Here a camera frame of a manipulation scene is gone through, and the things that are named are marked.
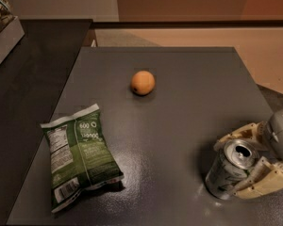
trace white wall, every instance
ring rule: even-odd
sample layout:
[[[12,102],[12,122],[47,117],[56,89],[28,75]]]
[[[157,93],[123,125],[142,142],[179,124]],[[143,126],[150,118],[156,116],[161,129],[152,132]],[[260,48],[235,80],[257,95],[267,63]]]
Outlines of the white wall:
[[[9,0],[20,19],[119,21],[117,0]]]

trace white box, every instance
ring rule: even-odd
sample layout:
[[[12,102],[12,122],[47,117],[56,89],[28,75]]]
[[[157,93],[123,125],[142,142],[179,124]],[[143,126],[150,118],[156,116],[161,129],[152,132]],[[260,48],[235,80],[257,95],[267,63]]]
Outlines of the white box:
[[[15,17],[0,33],[0,64],[25,34],[18,17]]]

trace gray tabletop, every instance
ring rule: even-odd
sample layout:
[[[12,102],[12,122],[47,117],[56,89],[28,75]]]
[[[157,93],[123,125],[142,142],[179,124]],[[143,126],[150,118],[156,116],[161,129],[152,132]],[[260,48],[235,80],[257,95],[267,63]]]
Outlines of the gray tabletop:
[[[0,225],[39,148],[39,123],[52,117],[90,24],[22,21],[25,36],[0,65]]]
[[[157,80],[145,97],[129,90],[139,70]],[[8,224],[283,225],[283,190],[224,202],[203,184],[216,139],[272,115],[233,48],[82,48],[52,120],[95,103],[123,184],[52,215],[43,140]]]

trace silver can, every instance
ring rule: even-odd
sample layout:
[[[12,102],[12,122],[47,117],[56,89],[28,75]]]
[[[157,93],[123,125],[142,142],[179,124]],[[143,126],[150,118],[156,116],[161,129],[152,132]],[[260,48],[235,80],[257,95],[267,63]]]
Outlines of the silver can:
[[[215,197],[228,200],[234,185],[248,177],[258,160],[258,152],[242,139],[229,140],[219,150],[206,177],[208,191]]]

